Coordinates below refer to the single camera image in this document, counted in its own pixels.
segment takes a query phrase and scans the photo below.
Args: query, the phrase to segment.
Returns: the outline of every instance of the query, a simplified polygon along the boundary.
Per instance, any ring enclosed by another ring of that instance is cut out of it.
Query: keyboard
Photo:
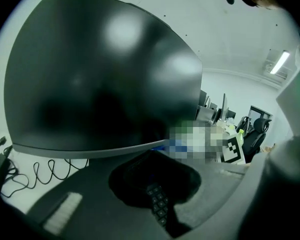
[[[147,188],[147,194],[151,197],[152,213],[161,226],[166,228],[168,216],[168,197],[158,183]]]

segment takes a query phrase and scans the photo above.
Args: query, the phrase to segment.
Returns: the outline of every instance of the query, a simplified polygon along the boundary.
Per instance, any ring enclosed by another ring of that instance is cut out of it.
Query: pixelated area
[[[170,129],[165,151],[175,159],[203,159],[217,162],[227,147],[226,133],[202,121],[183,121]]]

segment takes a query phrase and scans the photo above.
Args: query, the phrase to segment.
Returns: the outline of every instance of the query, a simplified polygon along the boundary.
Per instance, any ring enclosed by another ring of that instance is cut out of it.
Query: black office chair
[[[266,138],[271,119],[258,118],[254,121],[254,130],[249,132],[243,139],[242,150],[246,163],[250,163],[255,154],[260,152],[260,145]]]
[[[248,134],[250,120],[251,118],[249,116],[242,117],[238,126],[235,128],[236,132],[238,133],[241,129],[244,130],[243,137],[245,137]]]

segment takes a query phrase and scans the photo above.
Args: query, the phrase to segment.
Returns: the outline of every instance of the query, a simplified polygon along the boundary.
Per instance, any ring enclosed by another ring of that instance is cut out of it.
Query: background monitor
[[[4,108],[17,152],[98,158],[160,146],[196,116],[202,63],[118,0],[42,0],[12,47]]]
[[[226,118],[233,118],[235,119],[236,117],[236,113],[231,111],[231,110],[228,110],[228,113],[226,114]]]
[[[214,104],[211,102],[208,108],[212,109],[212,110],[217,110],[218,106],[217,106],[217,104]]]
[[[225,121],[226,120],[226,115],[228,113],[228,101],[227,101],[227,97],[226,97],[226,94],[224,93],[223,94],[223,102],[222,102],[222,111],[221,111],[221,117],[220,119],[222,121]]]
[[[220,118],[222,114],[222,109],[219,108],[216,113],[214,114],[213,123],[215,124]]]
[[[209,99],[209,96],[208,95],[205,96],[204,107],[207,107],[207,101],[208,101],[208,99]]]
[[[203,90],[200,91],[199,106],[206,104],[207,93]]]
[[[198,106],[198,113],[196,120],[203,121],[203,122],[209,122],[209,120],[212,120],[214,117],[215,110],[212,110],[210,108],[204,107],[204,106]]]

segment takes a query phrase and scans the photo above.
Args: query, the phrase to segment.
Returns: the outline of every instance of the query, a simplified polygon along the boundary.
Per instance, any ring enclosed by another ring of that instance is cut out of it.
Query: office room
[[[300,27],[254,1],[15,4],[0,26],[0,199],[63,239],[236,235],[298,116],[285,90]]]

